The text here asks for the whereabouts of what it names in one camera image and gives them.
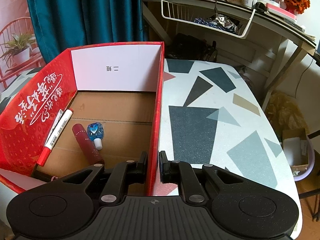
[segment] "plastic bag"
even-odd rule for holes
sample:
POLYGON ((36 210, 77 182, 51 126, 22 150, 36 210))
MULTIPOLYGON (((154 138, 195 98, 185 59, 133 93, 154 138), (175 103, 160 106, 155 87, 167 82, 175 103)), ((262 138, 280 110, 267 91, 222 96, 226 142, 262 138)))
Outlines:
POLYGON ((283 130, 305 128, 309 134, 308 125, 295 99, 282 92, 271 95, 265 114, 279 141, 282 141, 283 130))

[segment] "geometric pattern tablecloth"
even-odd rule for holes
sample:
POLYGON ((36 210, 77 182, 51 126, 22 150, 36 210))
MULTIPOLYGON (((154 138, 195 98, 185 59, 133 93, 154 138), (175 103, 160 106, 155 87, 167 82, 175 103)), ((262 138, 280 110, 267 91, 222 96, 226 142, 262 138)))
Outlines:
MULTIPOLYGON (((291 169, 252 92, 224 64, 167 59, 159 151, 194 168, 211 163, 289 195, 301 207, 291 169)), ((157 195, 177 195, 156 183, 157 195)), ((302 227, 300 215, 292 237, 302 227)))

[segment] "red box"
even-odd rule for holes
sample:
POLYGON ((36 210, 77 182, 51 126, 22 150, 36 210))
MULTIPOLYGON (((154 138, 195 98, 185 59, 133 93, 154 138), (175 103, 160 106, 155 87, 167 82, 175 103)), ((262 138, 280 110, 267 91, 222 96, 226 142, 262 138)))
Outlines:
MULTIPOLYGON (((156 93, 145 187, 151 195, 158 160, 163 69, 163 42, 66 49, 38 72, 0 115, 0 168, 30 176, 59 110, 65 111, 78 91, 150 91, 156 93)), ((0 182, 16 193, 25 190, 1 174, 0 182)))

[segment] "cardboard box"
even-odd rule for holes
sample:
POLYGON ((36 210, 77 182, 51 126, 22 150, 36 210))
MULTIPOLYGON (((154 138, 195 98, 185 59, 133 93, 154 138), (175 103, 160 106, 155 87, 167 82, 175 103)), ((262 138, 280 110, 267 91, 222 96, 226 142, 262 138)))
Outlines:
MULTIPOLYGON (((101 122, 106 168, 148 152, 145 192, 156 178, 163 85, 163 42, 66 49, 37 73, 0 115, 0 168, 30 176, 60 110, 74 111, 43 167, 65 176, 88 166, 71 130, 101 122)), ((143 194, 143 187, 133 191, 143 194)))
POLYGON ((292 171, 305 171, 309 164, 308 141, 304 128, 282 132, 283 151, 292 171))

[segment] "cable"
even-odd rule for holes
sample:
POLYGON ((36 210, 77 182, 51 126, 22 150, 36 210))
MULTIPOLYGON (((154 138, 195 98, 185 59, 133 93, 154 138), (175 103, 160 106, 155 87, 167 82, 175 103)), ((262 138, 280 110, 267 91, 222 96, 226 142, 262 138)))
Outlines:
POLYGON ((298 82, 298 85, 297 85, 297 87, 296 87, 296 92, 294 93, 294 98, 297 98, 297 90, 298 90, 298 87, 299 87, 299 85, 300 85, 302 76, 303 76, 303 74, 308 70, 308 68, 310 68, 311 64, 313 63, 313 60, 314 60, 314 59, 312 59, 310 65, 302 72, 302 74, 301 74, 301 76, 300 76, 300 79, 299 79, 299 82, 298 82))

